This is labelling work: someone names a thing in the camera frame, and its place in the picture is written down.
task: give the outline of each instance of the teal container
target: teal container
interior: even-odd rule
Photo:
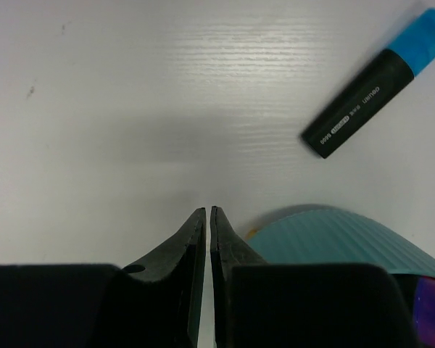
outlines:
[[[361,262],[391,274],[435,278],[435,259],[389,228],[361,215],[315,208],[258,231],[248,244],[269,263]]]

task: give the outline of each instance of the dark mark on table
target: dark mark on table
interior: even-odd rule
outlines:
[[[26,99],[29,99],[34,94],[35,91],[36,91],[36,88],[34,86],[30,87],[30,90],[28,92],[28,96],[26,97]]]

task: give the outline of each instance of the white table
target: white table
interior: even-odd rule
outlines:
[[[125,265],[213,204],[239,233],[330,204],[435,257],[435,62],[328,159],[298,138],[423,8],[0,0],[0,263]]]

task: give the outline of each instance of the highlighter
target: highlighter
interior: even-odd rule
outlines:
[[[435,59],[435,9],[381,51],[302,133],[327,158]]]

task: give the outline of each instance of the teal object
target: teal object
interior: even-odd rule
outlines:
[[[258,231],[248,244],[269,263],[361,262],[391,274],[435,278],[435,259],[367,217],[319,208],[285,217]]]
[[[387,48],[398,54],[417,76],[435,59],[435,9],[425,11]]]

